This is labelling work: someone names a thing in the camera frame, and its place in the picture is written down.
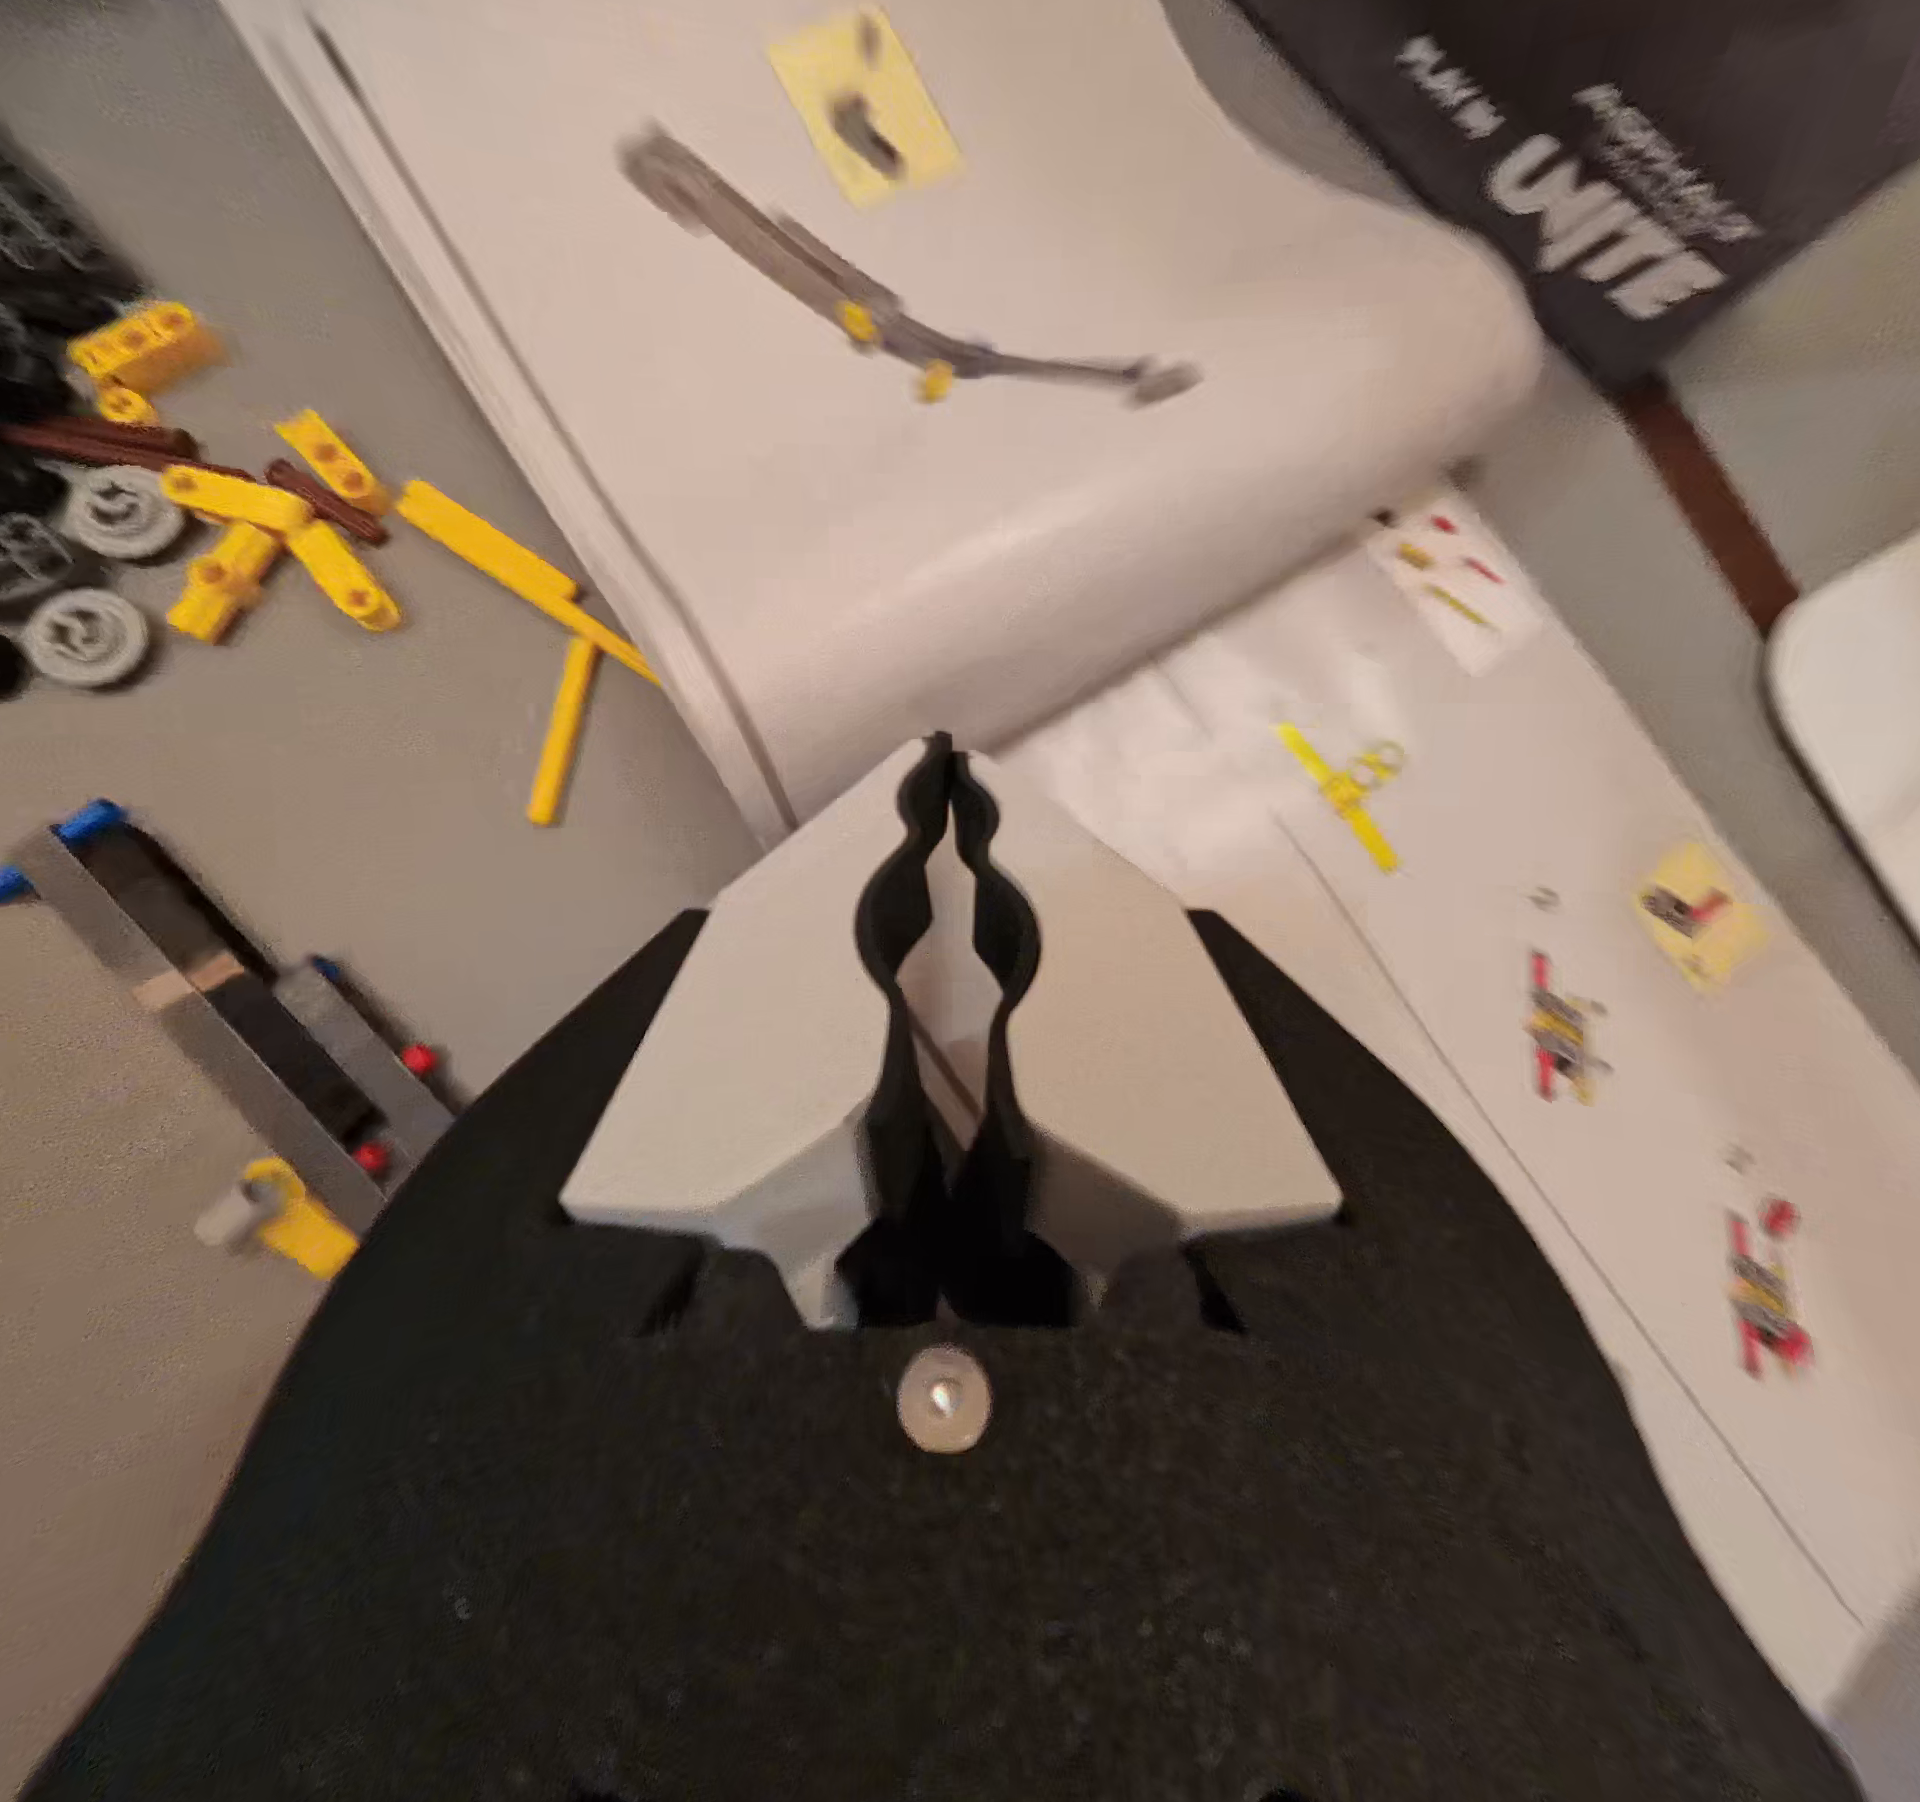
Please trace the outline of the light grey lego pin connector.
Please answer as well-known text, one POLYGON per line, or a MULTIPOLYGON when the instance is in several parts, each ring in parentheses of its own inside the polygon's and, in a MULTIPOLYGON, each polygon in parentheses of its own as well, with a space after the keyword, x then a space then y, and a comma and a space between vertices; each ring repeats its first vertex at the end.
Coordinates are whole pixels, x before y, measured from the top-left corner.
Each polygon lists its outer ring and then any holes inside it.
POLYGON ((207 1250, 243 1250, 285 1214, 282 1178, 236 1178, 194 1219, 194 1241, 207 1250))

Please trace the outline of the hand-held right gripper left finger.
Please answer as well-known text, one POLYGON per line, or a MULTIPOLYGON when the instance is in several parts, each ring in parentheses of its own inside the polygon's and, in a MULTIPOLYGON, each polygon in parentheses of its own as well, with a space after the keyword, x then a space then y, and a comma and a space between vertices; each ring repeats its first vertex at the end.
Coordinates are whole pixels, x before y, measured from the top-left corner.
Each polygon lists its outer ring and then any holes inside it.
POLYGON ((925 1107, 899 964, 930 925, 947 772, 947 734, 895 748, 694 918, 566 1219, 760 1255, 808 1328, 855 1323, 840 1263, 918 1172, 871 1114, 925 1107))

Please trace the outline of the lego set box with yellow car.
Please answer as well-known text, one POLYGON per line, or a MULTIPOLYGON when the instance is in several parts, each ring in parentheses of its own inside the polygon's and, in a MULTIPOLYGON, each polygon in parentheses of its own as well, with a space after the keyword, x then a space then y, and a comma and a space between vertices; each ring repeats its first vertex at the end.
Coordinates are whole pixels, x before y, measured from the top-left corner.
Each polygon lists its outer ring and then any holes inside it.
POLYGON ((1916 0, 1232 0, 1595 387, 1916 165, 1916 0))

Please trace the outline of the cluster of small black lego pieces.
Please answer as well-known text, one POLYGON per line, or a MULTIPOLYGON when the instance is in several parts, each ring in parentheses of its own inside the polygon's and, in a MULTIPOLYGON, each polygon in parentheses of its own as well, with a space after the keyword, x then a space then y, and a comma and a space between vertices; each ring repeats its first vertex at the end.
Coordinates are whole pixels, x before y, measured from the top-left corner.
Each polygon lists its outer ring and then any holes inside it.
MULTIPOLYGON (((77 411, 68 380, 37 327, 2 312, 2 423, 63 423, 77 411)), ((102 564, 62 535, 68 477, 53 462, 2 447, 2 698, 37 678, 16 649, 37 605, 68 588, 98 588, 102 564)))

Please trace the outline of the instruction booklet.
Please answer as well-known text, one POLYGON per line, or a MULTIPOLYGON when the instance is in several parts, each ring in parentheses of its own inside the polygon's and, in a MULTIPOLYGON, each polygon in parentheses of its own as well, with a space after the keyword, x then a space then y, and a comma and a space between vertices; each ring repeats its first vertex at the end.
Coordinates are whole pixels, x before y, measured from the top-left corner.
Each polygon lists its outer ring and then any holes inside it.
POLYGON ((947 732, 1565 1275, 1760 1651, 1916 1751, 1916 1080, 1447 479, 1541 343, 1160 0, 219 0, 763 847, 947 732))

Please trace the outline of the dark brown lego axle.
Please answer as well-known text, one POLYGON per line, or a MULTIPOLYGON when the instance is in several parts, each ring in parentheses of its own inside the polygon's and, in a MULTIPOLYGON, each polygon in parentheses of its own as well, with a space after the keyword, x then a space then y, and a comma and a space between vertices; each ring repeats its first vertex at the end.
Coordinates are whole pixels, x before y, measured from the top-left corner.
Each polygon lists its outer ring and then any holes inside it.
POLYGON ((105 433, 81 433, 73 425, 51 425, 51 423, 2 423, 2 447, 37 459, 37 462, 62 462, 62 465, 87 465, 87 469, 199 469, 201 462, 194 453, 163 451, 141 439, 129 439, 116 428, 116 438, 105 433))
POLYGON ((388 543, 388 531, 380 519, 348 504, 348 497, 333 493, 327 485, 319 485, 313 471, 299 469, 295 462, 273 459, 258 477, 266 487, 305 503, 318 519, 331 522, 348 540, 388 543))

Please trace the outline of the cluster of yellow lego pieces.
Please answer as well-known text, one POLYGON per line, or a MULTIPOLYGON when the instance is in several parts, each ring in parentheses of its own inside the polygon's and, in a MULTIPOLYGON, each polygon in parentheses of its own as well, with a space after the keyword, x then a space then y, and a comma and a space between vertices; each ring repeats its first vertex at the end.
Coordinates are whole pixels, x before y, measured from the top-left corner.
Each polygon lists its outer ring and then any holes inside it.
MULTIPOLYGON (((93 411, 68 416, 56 425, 98 438, 116 438, 120 428, 129 439, 201 462, 199 469, 159 471, 163 491, 187 519, 212 531, 212 540, 187 564, 177 604, 167 614, 174 635, 219 644, 258 605, 266 581, 285 564, 299 565, 311 588, 353 629, 367 635, 403 629, 396 595, 362 558, 374 543, 348 540, 295 493, 266 487, 258 471, 207 465, 194 438, 159 417, 159 392, 177 390, 219 360, 219 343, 194 312, 182 304, 137 304, 116 324, 63 339, 63 360, 77 381, 87 387, 93 411)), ((659 686, 653 664, 631 637, 589 614, 576 576, 499 535, 499 528, 468 513, 439 487, 412 479, 388 491, 313 408, 278 423, 273 438, 282 443, 273 459, 313 471, 386 528, 398 519, 403 531, 439 543, 566 635, 562 678, 527 802, 532 826, 559 826, 598 670, 614 664, 659 686)))

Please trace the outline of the long grey lego beam assembly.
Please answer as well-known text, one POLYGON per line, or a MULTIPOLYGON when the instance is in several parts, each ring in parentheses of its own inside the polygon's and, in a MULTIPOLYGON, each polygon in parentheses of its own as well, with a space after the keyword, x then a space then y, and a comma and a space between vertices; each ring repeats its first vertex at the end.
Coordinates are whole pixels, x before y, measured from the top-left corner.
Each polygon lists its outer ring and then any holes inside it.
POLYGON ((333 964, 273 964, 120 803, 33 828, 2 903, 45 907, 353 1241, 452 1124, 432 1044, 333 964))

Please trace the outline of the white document stand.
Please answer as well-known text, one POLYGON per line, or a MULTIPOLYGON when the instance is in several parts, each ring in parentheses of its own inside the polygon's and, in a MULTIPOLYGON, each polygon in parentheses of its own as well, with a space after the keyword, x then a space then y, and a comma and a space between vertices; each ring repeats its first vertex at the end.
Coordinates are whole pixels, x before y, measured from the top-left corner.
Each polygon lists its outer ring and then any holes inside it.
POLYGON ((1916 941, 1916 537, 1804 592, 1760 674, 1784 750, 1916 941))

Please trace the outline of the light grey round lego piece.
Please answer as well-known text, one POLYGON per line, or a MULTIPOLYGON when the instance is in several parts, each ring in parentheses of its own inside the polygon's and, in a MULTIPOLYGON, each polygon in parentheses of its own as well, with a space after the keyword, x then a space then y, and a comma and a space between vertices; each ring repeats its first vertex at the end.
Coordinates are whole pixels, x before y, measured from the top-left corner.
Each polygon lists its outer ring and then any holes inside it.
POLYGON ((81 691, 129 686, 151 660, 146 617, 109 588, 68 588, 37 605, 16 649, 39 683, 81 691))
POLYGON ((93 465, 68 477, 62 531, 98 558, 163 564, 182 543, 187 528, 187 513, 151 469, 93 465))

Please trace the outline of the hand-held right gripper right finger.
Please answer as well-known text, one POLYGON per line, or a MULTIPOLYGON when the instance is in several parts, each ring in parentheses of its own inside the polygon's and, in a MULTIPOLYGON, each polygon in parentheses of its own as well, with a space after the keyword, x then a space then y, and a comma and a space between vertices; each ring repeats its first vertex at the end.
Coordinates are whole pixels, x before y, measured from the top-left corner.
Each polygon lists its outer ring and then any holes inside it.
POLYGON ((995 982, 945 1297, 1071 1328, 1139 1259, 1328 1223, 1345 1193, 1187 907, 995 762, 949 762, 995 982))

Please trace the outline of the stack of long black lego beams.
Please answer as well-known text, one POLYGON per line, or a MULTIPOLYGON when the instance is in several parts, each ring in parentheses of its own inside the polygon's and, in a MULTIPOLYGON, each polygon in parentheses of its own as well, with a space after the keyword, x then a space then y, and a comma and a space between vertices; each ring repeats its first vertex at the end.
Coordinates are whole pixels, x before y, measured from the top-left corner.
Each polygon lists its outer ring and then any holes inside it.
POLYGON ((116 324, 146 301, 146 280, 111 249, 2 134, 2 312, 42 337, 116 324))

